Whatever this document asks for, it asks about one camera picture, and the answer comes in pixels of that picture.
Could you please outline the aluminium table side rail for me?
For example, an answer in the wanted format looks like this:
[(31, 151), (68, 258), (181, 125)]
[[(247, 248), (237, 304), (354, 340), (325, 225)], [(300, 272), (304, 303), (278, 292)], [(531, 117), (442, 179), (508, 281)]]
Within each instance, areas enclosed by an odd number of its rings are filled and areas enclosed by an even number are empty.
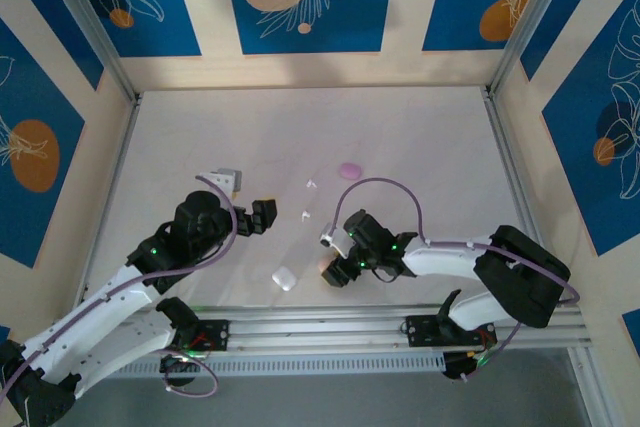
[(121, 172), (124, 166), (127, 152), (129, 150), (131, 138), (133, 136), (136, 122), (139, 116), (139, 110), (140, 110), (140, 105), (141, 105), (143, 96), (144, 96), (143, 93), (138, 93), (136, 95), (136, 98), (133, 101), (133, 104), (131, 106), (130, 113), (128, 114), (128, 117), (127, 117), (125, 129), (118, 143), (116, 157), (108, 177), (108, 184), (107, 184), (108, 189), (106, 191), (106, 196), (104, 198), (104, 202), (101, 207), (99, 222), (97, 224), (97, 227), (95, 228), (91, 243), (89, 245), (84, 267), (80, 275), (79, 285), (78, 285), (78, 288), (76, 289), (75, 296), (71, 304), (72, 307), (79, 306), (83, 302), (85, 294), (87, 292), (88, 279), (90, 277), (90, 273), (95, 262), (98, 246), (99, 246), (104, 228), (106, 226), (106, 222), (108, 220), (111, 205), (113, 203), (115, 192), (119, 183), (119, 178), (121, 176)]
[[(483, 94), (498, 152), (516, 206), (518, 219), (533, 227), (517, 166), (497, 107), (487, 93)], [(568, 268), (527, 230), (501, 225), (490, 235), (490, 241), (476, 261), (474, 273), (496, 298), (503, 309), (517, 321), (540, 328), (548, 322), (568, 281)]]

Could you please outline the aluminium frame leg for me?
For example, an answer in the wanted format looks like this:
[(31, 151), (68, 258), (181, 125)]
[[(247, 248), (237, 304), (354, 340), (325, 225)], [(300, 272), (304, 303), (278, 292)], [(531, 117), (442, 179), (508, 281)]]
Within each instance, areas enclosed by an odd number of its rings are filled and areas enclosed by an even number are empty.
[(567, 353), (591, 427), (624, 427), (594, 350), (568, 347)]

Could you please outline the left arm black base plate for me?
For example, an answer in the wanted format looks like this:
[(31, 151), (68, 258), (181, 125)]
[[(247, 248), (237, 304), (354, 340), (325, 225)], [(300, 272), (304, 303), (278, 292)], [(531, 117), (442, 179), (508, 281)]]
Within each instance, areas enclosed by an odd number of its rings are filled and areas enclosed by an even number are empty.
[(179, 327), (170, 346), (187, 353), (226, 352), (229, 326), (228, 320), (198, 320)]

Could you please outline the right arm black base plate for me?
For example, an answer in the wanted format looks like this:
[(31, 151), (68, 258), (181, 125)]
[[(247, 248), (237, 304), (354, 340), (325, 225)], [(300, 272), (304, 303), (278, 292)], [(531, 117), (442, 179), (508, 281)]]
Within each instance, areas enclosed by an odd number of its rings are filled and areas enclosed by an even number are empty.
[(498, 342), (491, 323), (464, 330), (451, 319), (438, 315), (407, 316), (400, 331), (406, 335), (410, 347), (489, 348)]

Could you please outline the aluminium mounting rail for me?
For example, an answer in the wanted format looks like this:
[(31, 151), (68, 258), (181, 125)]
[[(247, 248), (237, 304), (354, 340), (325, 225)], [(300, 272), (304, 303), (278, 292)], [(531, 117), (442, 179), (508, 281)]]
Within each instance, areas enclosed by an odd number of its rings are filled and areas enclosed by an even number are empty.
[[(331, 354), (409, 350), (401, 324), (431, 315), (436, 305), (347, 307), (193, 308), (201, 319), (230, 321), (227, 351), (244, 354)], [(522, 326), (507, 346), (515, 349), (590, 347), (578, 307), (556, 309), (545, 329)]]

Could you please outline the aluminium frame post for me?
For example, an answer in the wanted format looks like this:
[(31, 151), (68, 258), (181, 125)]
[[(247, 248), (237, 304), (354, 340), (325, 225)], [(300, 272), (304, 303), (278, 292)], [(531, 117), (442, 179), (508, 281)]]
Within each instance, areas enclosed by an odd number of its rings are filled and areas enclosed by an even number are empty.
[(62, 0), (104, 69), (111, 75), (123, 97), (136, 107), (139, 93), (126, 73), (117, 50), (89, 0)]
[(516, 62), (520, 59), (531, 37), (536, 32), (552, 0), (529, 0), (518, 20), (513, 33), (506, 43), (503, 54), (495, 69), (486, 93), (494, 100), (507, 80)]

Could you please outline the white earbud charging case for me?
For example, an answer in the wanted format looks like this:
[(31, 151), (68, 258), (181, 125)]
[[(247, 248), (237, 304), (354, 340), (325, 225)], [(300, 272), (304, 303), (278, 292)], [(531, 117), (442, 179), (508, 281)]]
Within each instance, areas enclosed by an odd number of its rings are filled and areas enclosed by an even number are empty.
[(291, 291), (297, 284), (297, 277), (285, 266), (276, 269), (272, 273), (271, 278), (273, 282), (285, 292)]

